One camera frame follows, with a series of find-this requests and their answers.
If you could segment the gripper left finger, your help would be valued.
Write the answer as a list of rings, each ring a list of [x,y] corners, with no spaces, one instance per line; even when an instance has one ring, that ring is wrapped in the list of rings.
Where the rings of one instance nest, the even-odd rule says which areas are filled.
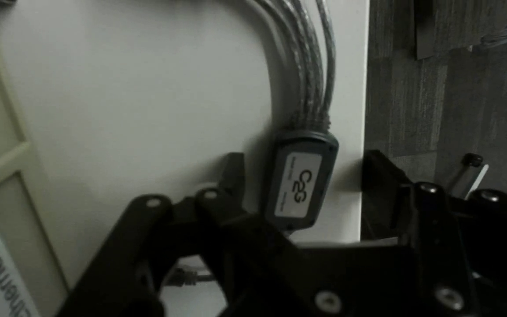
[[[129,203],[57,317],[167,317],[159,300],[177,261],[199,255],[227,305],[218,317],[347,317],[347,301],[304,252],[242,209],[245,155],[228,153],[219,183],[172,203]]]

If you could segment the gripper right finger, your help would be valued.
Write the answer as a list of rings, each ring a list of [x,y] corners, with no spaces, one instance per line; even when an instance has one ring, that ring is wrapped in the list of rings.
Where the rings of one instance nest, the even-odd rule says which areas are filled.
[[[421,309],[432,317],[507,317],[507,193],[467,199],[414,182],[379,150],[366,150],[364,217],[413,253]]]

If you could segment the stand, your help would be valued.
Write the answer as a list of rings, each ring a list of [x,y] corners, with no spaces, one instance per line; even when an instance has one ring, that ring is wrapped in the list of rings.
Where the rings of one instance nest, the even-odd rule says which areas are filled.
[[[459,199],[467,200],[477,190],[489,170],[489,164],[476,153],[467,153],[461,159],[461,165],[447,185],[447,193]]]

